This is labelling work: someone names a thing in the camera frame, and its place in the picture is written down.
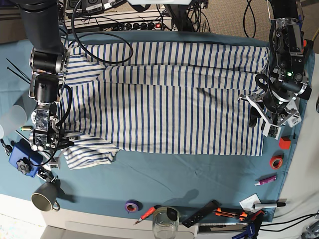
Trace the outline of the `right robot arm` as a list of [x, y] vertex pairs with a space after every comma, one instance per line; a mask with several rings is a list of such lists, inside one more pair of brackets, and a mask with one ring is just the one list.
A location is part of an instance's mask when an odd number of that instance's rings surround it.
[[29, 142], [32, 150], [49, 155], [47, 163], [55, 164], [56, 152], [74, 144], [64, 135], [72, 106], [72, 90], [65, 84], [70, 57], [65, 46], [68, 34], [57, 0], [18, 0], [16, 4], [33, 45], [29, 97], [37, 105], [31, 115], [35, 129]]

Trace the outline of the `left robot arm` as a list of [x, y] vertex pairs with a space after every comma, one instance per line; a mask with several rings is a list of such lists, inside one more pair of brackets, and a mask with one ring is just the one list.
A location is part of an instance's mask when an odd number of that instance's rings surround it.
[[261, 119], [262, 129], [285, 124], [293, 127], [300, 122], [296, 100], [308, 100], [312, 92], [305, 71], [312, 41], [304, 39], [300, 1], [269, 0], [267, 8], [271, 63], [266, 74], [255, 76], [262, 92], [246, 96], [251, 105], [249, 126], [254, 127]]

